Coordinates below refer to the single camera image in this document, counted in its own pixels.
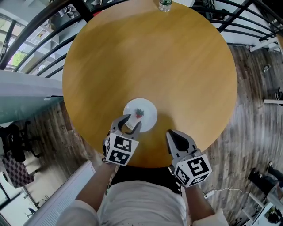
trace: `round wooden table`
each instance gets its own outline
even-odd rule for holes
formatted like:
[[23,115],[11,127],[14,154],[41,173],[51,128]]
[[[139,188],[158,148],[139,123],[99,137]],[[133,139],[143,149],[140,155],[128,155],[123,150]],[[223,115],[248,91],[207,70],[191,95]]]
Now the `round wooden table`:
[[70,119],[99,152],[130,100],[146,98],[156,106],[157,123],[140,134],[131,166],[169,166],[168,129],[207,149],[236,103],[236,68],[221,34],[186,6],[173,3],[165,13],[157,3],[130,0],[94,17],[72,43],[63,71]]

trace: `cable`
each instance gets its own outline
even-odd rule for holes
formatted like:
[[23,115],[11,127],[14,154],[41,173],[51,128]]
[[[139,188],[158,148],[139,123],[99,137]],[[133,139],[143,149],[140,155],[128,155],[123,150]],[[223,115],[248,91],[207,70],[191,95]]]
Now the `cable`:
[[214,191],[224,191],[224,190],[226,190],[226,189],[228,189],[228,190],[230,190],[230,191],[232,191],[232,190],[238,190],[238,191],[241,191],[241,192],[243,192],[243,193],[248,193],[248,194],[249,194],[249,192],[244,192],[244,191],[242,191],[242,190],[240,190],[240,189],[237,189],[237,188],[224,188],[224,189],[214,190]]

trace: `person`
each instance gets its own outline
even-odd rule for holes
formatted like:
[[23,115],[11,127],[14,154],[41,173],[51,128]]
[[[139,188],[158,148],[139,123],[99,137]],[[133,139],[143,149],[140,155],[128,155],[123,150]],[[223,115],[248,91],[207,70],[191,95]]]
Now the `person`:
[[[168,167],[120,166],[104,197],[113,163],[102,163],[60,215],[57,226],[187,226],[180,186]],[[185,188],[194,226],[228,226],[222,209],[216,213],[198,185]]]
[[283,211],[283,174],[272,167],[272,162],[269,162],[266,170],[275,176],[277,181],[270,176],[256,172],[255,168],[252,169],[248,179],[266,195],[269,202],[274,204],[277,209]]

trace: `white radiator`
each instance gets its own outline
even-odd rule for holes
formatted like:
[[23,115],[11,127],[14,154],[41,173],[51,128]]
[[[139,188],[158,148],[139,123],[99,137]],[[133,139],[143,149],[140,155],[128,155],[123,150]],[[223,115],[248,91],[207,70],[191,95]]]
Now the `white radiator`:
[[94,173],[92,163],[88,160],[36,211],[24,226],[55,226],[60,214],[75,200]]

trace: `water bottle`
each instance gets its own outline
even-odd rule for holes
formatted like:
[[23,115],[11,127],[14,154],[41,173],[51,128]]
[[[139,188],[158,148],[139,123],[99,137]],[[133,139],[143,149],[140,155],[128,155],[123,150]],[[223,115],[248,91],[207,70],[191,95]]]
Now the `water bottle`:
[[168,12],[171,9],[172,0],[159,0],[159,9],[163,12]]

